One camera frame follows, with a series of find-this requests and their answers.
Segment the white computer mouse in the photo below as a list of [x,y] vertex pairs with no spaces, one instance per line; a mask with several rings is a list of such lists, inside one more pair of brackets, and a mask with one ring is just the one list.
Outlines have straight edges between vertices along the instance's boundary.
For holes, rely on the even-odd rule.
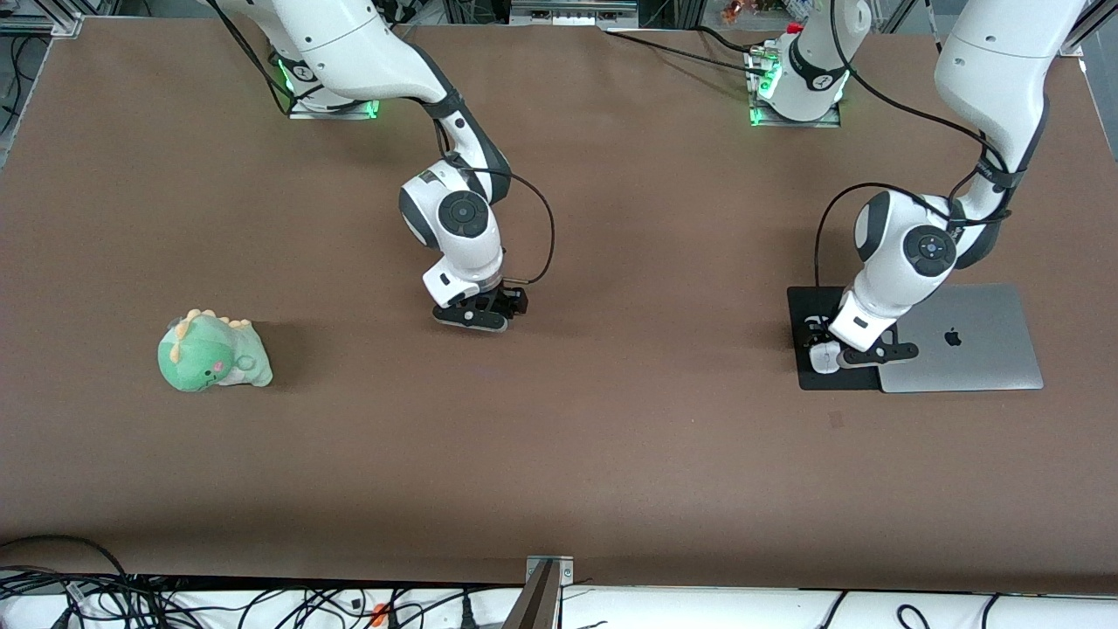
[[[811,315],[811,317],[807,317],[806,320],[825,320],[828,328],[828,318],[825,317],[825,315]],[[815,373],[827,375],[834,374],[836,371],[841,370],[839,363],[836,363],[836,358],[839,358],[839,351],[841,350],[839,343],[839,339],[835,339],[834,335],[832,335],[832,341],[826,345],[819,345],[811,349],[806,347],[808,361],[811,361],[811,369],[814,370]]]

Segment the black mouse pad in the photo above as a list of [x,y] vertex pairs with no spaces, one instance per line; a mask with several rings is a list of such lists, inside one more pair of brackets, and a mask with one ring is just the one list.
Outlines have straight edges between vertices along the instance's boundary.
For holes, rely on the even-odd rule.
[[805,343],[808,340],[811,317],[830,315],[839,305],[842,287],[787,287],[786,298],[790,334],[796,362],[796,374],[804,391],[881,391],[881,381],[875,365],[839,370],[833,374],[819,374],[811,366],[811,356]]

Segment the silver laptop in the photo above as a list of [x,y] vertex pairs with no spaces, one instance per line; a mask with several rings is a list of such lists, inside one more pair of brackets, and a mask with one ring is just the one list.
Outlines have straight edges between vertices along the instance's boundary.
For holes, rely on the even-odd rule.
[[1045,385],[1018,290],[1010,283],[942,284],[896,328],[896,342],[917,347],[917,355],[877,366],[889,393]]

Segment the green dinosaur plush toy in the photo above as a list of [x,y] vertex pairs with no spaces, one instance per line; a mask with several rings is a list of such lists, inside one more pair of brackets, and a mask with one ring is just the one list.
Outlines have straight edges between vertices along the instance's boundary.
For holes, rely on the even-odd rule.
[[274,377],[254,322],[219,317],[211,309],[190,309],[171,323],[157,345],[157,366],[179,391],[265,387]]

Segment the grey metal box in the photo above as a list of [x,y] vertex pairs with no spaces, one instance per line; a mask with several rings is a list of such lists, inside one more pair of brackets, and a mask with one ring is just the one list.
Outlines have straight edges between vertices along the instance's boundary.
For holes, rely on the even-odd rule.
[[636,29],[638,0],[508,0],[508,23]]

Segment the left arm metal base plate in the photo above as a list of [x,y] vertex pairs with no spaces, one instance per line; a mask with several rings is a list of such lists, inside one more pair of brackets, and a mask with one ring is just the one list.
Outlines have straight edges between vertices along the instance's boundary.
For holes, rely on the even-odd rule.
[[841,109],[833,105],[819,120],[795,121],[781,116],[770,105],[755,103],[749,108],[750,124],[755,127],[774,128],[839,128],[841,127]]

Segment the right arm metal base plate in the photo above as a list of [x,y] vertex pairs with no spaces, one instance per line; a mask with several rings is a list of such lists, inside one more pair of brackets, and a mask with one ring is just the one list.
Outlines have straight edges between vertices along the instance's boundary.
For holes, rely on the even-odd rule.
[[380,107],[379,101],[348,101],[325,90],[307,93],[297,97],[287,113],[288,120],[375,120]]

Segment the aluminium frame profile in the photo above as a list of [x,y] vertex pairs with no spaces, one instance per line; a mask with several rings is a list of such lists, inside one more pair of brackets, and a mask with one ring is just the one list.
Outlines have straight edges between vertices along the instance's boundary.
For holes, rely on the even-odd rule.
[[1086,0],[1082,11],[1077,16],[1073,27],[1059,49],[1059,55],[1081,57],[1082,45],[1114,17],[1118,17],[1118,0]]
[[83,15],[75,0],[0,0],[0,37],[72,37]]

